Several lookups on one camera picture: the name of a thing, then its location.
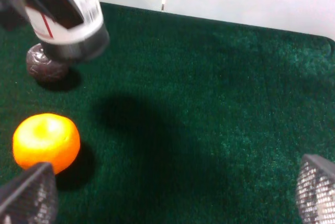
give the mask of green carpet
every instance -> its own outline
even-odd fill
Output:
[[[41,87],[30,27],[0,32],[0,184],[21,172],[12,134],[44,112],[83,146],[57,177],[58,223],[301,223],[300,159],[335,161],[330,42],[103,4],[103,56]]]

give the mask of can label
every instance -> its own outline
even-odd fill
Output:
[[[84,17],[84,23],[72,29],[66,29],[45,14],[26,7],[32,28],[36,36],[50,44],[72,44],[89,38],[104,23],[99,0],[74,0]]]

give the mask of brown ball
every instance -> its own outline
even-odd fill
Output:
[[[29,49],[26,64],[29,75],[43,83],[60,81],[69,72],[68,65],[48,59],[40,43]]]

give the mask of orange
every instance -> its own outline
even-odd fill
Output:
[[[13,135],[15,162],[28,169],[39,162],[50,162],[55,174],[68,168],[77,157],[80,136],[68,118],[44,113],[24,120]]]

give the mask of barcode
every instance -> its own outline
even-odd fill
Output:
[[[85,24],[93,23],[96,20],[96,18],[99,16],[99,13],[100,13],[100,10],[99,10],[98,5],[95,5],[94,7],[86,10],[83,14]]]

